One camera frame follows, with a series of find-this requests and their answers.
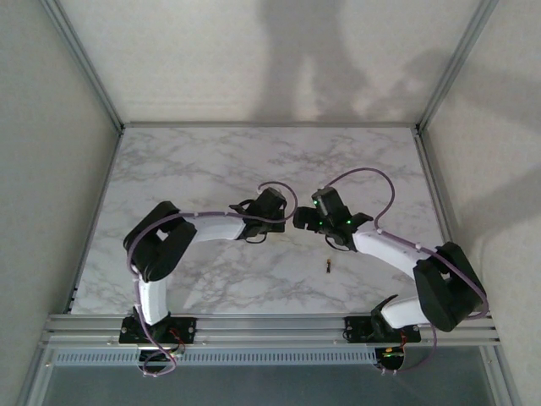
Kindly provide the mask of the aluminium frame cross rail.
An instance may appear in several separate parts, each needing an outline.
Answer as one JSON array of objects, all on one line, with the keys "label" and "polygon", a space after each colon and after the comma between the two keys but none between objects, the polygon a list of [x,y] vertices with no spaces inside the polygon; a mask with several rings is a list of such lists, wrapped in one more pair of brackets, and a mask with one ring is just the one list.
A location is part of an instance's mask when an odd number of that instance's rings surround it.
[{"label": "aluminium frame cross rail", "polygon": [[414,122],[321,122],[321,121],[132,121],[126,129],[147,128],[415,128]]}]

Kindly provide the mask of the aluminium table side rail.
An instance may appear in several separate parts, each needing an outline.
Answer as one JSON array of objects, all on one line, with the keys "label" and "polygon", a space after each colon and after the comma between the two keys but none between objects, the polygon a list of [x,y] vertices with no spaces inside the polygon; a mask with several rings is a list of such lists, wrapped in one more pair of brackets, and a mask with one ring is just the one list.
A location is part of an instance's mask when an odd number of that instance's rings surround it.
[{"label": "aluminium table side rail", "polygon": [[90,247],[96,232],[97,223],[100,217],[101,209],[103,206],[103,202],[105,200],[108,185],[111,180],[111,176],[113,173],[113,169],[115,167],[115,163],[117,160],[118,153],[120,151],[121,144],[123,142],[123,137],[126,131],[126,127],[123,126],[121,130],[117,133],[114,148],[112,151],[111,159],[108,162],[107,170],[105,172],[105,177],[103,179],[103,182],[101,183],[101,187],[99,189],[99,195],[98,195],[98,201],[96,203],[95,209],[92,212],[92,217],[90,221],[90,227],[88,229],[88,232],[85,235],[85,243],[83,246],[83,250],[81,252],[81,255],[79,256],[77,266],[75,268],[75,274],[73,277],[73,280],[69,286],[68,296],[66,298],[64,307],[63,307],[63,314],[70,314],[73,308],[73,303],[76,298],[76,294],[79,289],[79,281],[80,278],[84,272],[85,269],[85,263],[87,261],[88,254],[90,252]]},{"label": "aluminium table side rail", "polygon": [[456,217],[429,132],[422,131],[417,126],[414,128],[413,137],[418,149],[421,166],[429,185],[429,192],[434,203],[442,238],[444,241],[454,241]]}]

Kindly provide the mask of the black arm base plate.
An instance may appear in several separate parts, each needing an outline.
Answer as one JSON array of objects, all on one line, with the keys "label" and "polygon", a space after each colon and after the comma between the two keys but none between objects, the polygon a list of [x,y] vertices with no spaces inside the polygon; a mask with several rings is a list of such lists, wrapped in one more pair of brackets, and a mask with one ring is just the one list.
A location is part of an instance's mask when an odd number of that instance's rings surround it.
[{"label": "black arm base plate", "polygon": [[344,318],[343,338],[348,343],[419,343],[421,335],[413,326],[394,329],[385,321],[371,316]]},{"label": "black arm base plate", "polygon": [[[197,319],[193,317],[168,316],[154,326],[147,326],[148,333],[159,344],[192,344]],[[121,344],[150,343],[136,315],[123,319],[118,341]]]}]

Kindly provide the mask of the wide aluminium mounting rail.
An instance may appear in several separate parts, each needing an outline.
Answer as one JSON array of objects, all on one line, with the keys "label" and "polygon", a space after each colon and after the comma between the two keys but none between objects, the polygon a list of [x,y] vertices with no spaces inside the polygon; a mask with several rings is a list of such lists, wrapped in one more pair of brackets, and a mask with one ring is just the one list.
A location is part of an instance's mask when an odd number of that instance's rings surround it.
[{"label": "wide aluminium mounting rail", "polygon": [[[345,323],[340,314],[197,315],[192,348],[342,348]],[[39,343],[69,348],[119,348],[121,315],[51,315]],[[440,347],[498,346],[490,317],[464,321],[452,332],[438,332]]]}]

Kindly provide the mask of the aluminium frame post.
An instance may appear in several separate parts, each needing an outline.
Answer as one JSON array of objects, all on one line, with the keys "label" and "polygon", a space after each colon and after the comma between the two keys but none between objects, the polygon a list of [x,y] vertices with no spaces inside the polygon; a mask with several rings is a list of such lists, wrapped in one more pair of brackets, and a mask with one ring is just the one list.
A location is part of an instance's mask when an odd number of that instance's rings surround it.
[{"label": "aluminium frame post", "polygon": [[97,73],[88,52],[85,50],[85,46],[80,40],[61,0],[38,0],[38,2],[51,20],[57,33],[60,35],[81,74],[93,90],[98,102],[111,122],[112,127],[115,129],[116,133],[121,136],[125,129],[124,122]]},{"label": "aluminium frame post", "polygon": [[416,124],[419,134],[428,129],[499,2],[500,0],[479,0],[478,6],[468,21],[455,50],[448,57],[445,69],[419,117]]}]

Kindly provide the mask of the aluminium frame leg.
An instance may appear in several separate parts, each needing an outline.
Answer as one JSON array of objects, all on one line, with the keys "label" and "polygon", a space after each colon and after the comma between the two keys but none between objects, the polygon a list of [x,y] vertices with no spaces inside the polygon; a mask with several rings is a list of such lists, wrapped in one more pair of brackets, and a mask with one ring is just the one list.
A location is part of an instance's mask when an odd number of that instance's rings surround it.
[{"label": "aluminium frame leg", "polygon": [[495,405],[522,406],[503,349],[500,346],[483,346],[479,351]]},{"label": "aluminium frame leg", "polygon": [[42,406],[54,368],[55,350],[39,344],[15,406]]}]

